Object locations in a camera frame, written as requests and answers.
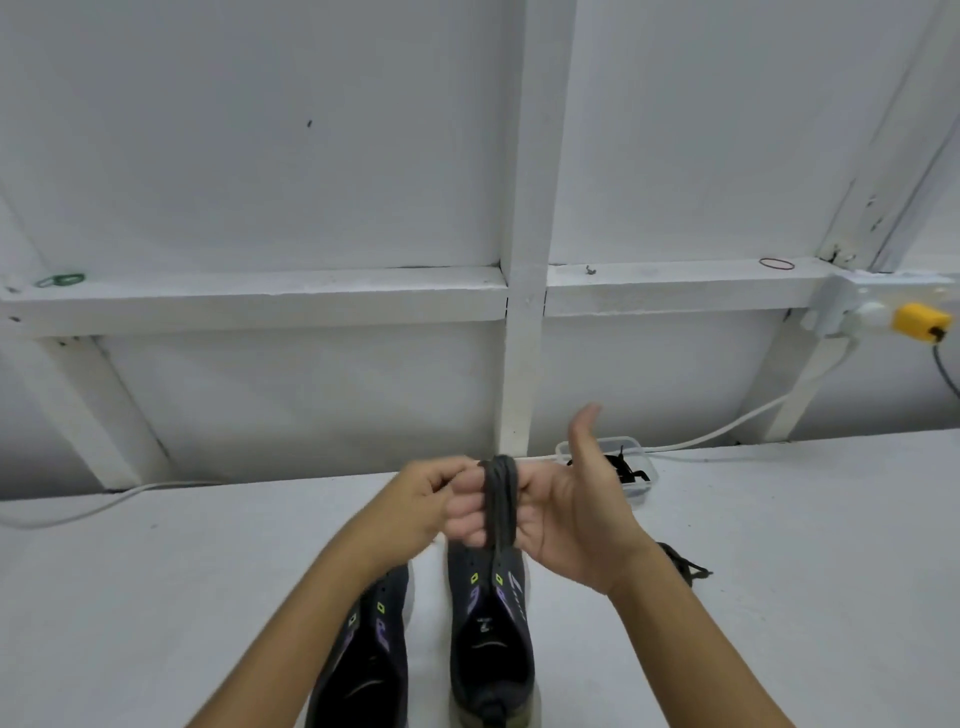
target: white table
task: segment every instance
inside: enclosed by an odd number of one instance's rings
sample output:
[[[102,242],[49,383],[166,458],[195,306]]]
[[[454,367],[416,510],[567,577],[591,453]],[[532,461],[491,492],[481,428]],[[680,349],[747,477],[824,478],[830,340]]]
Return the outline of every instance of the white table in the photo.
[[[696,592],[798,725],[956,725],[960,431],[660,459],[637,512],[716,571]],[[0,529],[0,722],[177,726],[386,474],[151,492]],[[23,517],[102,496],[0,504]],[[445,726],[443,548],[415,562],[410,725]],[[613,609],[543,569],[530,623],[543,725],[664,725]]]

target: clear plastic box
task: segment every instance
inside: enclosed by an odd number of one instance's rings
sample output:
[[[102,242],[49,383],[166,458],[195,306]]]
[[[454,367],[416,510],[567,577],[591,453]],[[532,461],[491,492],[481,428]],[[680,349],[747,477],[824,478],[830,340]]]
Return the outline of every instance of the clear plastic box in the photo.
[[[657,473],[657,469],[654,468],[654,464],[647,457],[640,443],[632,437],[601,437],[597,443],[605,455],[619,455],[622,452],[623,459],[626,460],[631,472],[637,473],[636,482],[623,483],[623,494],[630,501],[630,505],[636,508],[660,480],[660,474]],[[561,465],[570,462],[570,444],[566,440],[557,445],[556,458]]]

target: electrical cable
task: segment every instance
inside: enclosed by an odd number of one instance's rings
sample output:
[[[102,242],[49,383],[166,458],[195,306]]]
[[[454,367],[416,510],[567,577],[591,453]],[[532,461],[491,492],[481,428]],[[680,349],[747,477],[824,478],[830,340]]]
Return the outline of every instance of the electrical cable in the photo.
[[[75,513],[72,516],[63,516],[58,519],[50,519],[49,521],[23,521],[19,518],[13,516],[5,516],[0,513],[0,526],[6,528],[15,528],[19,531],[35,531],[40,528],[52,528],[56,525],[64,525],[65,523],[72,523],[74,521],[82,521],[85,518],[94,516],[98,513],[103,513],[104,511],[112,508],[115,505],[120,505],[124,500],[130,500],[133,496],[143,493],[144,491],[149,491],[152,488],[163,488],[166,486],[178,486],[178,485],[224,485],[224,483],[213,482],[207,480],[168,480],[163,483],[150,483],[148,485],[138,485],[135,488],[130,488],[128,491],[122,493],[119,497],[114,498],[108,503],[103,505],[98,505],[96,508],[91,508],[88,511],[82,511],[80,513]]]
[[[798,381],[797,382],[798,387],[803,384],[809,384],[810,382],[817,381],[818,379],[824,378],[825,376],[833,372],[835,369],[838,369],[841,365],[843,365],[847,361],[847,359],[849,359],[853,355],[853,352],[855,352],[857,348],[856,339],[850,338],[850,336],[845,336],[843,338],[846,338],[847,341],[849,342],[847,345],[847,350],[843,353],[843,356],[841,356],[835,364],[828,367],[824,372],[821,372],[820,374],[816,376],[812,376],[808,379],[802,379]],[[731,422],[729,425],[724,425],[719,429],[715,429],[712,432],[704,435],[703,437],[697,437],[697,438],[694,438],[693,440],[687,440],[685,443],[678,443],[677,445],[661,445],[658,448],[644,448],[643,450],[644,452],[668,452],[670,450],[675,450],[675,449],[692,448],[694,445],[700,445],[701,443],[705,443],[707,440],[712,440],[714,437],[719,437],[720,435],[730,432],[735,427],[739,425],[743,425],[743,423],[753,419],[757,415],[762,415],[768,409],[772,409],[776,407],[778,404],[783,404],[792,396],[793,396],[793,391],[791,390],[790,392],[787,392],[785,395],[781,397],[777,397],[775,400],[768,401],[766,404],[762,404],[757,409],[751,410],[745,415],[741,415],[740,417],[736,418],[733,422]]]
[[[950,374],[947,371],[947,367],[944,366],[943,359],[940,358],[940,342],[939,341],[933,345],[933,361],[937,365],[937,371],[940,372],[940,376],[942,376],[944,378],[944,382],[947,383],[947,387],[949,387],[953,391],[953,394],[955,394],[957,398],[960,398],[960,387],[958,387],[956,383],[953,381],[953,379],[950,378]]]

